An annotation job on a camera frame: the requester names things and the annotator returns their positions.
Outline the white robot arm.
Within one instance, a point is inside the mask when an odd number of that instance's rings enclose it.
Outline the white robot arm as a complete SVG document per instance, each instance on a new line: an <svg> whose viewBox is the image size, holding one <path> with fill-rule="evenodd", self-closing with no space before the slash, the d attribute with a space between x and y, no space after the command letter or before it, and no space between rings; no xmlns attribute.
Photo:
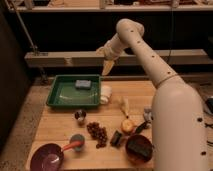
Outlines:
<svg viewBox="0 0 213 171"><path fill-rule="evenodd" d="M144 26L130 19L101 50L107 75L126 48L132 49L154 87L152 142L154 171L209 171L202 99L144 40Z"/></svg>

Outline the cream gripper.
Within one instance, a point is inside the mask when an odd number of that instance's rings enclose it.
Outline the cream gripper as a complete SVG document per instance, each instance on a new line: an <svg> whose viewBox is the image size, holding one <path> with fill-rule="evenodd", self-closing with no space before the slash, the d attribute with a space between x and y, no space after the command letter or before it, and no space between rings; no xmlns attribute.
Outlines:
<svg viewBox="0 0 213 171"><path fill-rule="evenodd" d="M111 44L107 41L103 46L99 47L96 50L96 53L99 55L103 55L106 59L103 63L103 71L102 75L106 76L110 73L111 69L113 68L115 62L113 60L116 59L116 54L111 48Z"/></svg>

